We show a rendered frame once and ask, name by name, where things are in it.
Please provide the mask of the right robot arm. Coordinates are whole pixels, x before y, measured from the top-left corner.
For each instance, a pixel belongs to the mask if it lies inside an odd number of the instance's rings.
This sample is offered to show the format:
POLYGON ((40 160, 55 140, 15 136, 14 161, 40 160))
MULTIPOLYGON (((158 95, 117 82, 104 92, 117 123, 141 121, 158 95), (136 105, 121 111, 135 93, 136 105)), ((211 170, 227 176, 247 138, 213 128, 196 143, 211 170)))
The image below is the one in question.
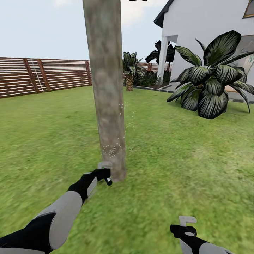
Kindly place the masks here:
POLYGON ((180 239, 183 254, 234 254, 224 247, 197 238, 195 228, 186 226, 186 223, 196 223, 197 219, 195 217, 179 216, 179 220, 180 225, 170 225, 170 232, 174 234, 175 238, 180 239))

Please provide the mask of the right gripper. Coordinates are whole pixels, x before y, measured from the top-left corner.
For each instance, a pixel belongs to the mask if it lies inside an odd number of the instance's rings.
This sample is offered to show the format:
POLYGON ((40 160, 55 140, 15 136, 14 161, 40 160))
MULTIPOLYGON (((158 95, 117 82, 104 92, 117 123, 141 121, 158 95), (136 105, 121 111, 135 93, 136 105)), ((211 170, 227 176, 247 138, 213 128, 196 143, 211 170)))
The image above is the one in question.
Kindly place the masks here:
POLYGON ((186 227, 183 227, 180 225, 172 225, 172 224, 170 225, 170 232, 174 234, 175 238, 181 238, 181 232, 183 230, 191 231, 194 233, 194 235, 196 235, 195 228, 192 226, 187 225, 186 227))

